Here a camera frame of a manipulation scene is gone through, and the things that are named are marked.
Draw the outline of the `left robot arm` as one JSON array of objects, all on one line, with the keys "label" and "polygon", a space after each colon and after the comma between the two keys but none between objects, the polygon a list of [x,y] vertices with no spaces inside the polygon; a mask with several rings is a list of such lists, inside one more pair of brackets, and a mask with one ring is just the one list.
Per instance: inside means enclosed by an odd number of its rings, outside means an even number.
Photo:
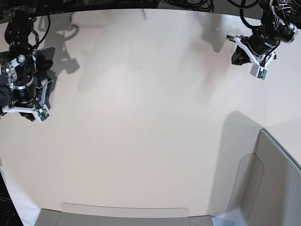
[{"label": "left robot arm", "polygon": [[[261,66],[267,64],[280,43],[292,42],[298,33],[298,26],[291,16],[291,7],[287,0],[256,0],[249,5],[243,0],[240,5],[234,2],[231,4],[239,8],[241,21],[252,30],[250,36],[241,35],[240,41]],[[262,8],[260,25],[251,25],[244,17],[244,10],[255,6]]]}]

